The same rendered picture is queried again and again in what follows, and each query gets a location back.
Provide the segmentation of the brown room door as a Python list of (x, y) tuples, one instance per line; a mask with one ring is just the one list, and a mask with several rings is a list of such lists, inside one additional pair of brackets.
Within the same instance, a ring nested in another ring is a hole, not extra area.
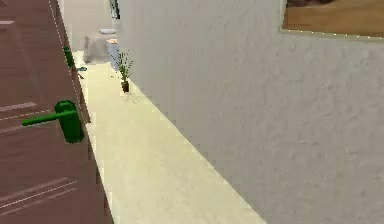
[[(0, 224), (114, 224), (68, 44), (57, 0), (0, 0)], [(21, 124), (64, 100), (81, 142), (67, 143), (58, 120)]]

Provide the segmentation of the potted green house plant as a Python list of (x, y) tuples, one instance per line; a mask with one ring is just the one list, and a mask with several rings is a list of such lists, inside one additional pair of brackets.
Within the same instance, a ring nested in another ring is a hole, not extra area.
[(124, 93), (129, 91), (128, 78), (130, 77), (130, 70), (134, 61), (128, 58), (128, 52), (118, 53), (118, 69), (121, 74), (121, 87)]

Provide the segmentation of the framed brown wall picture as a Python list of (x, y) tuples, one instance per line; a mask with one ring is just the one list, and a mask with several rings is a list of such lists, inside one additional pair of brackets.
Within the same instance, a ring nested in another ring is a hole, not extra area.
[(282, 28), (384, 38), (384, 0), (286, 0)]

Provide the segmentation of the dark framed wall picture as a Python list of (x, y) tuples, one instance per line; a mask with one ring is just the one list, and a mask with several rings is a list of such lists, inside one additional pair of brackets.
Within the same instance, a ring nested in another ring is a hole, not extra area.
[(109, 0), (110, 1), (110, 8), (111, 8), (111, 14), (113, 19), (119, 19), (120, 18), (120, 9), (118, 0)]

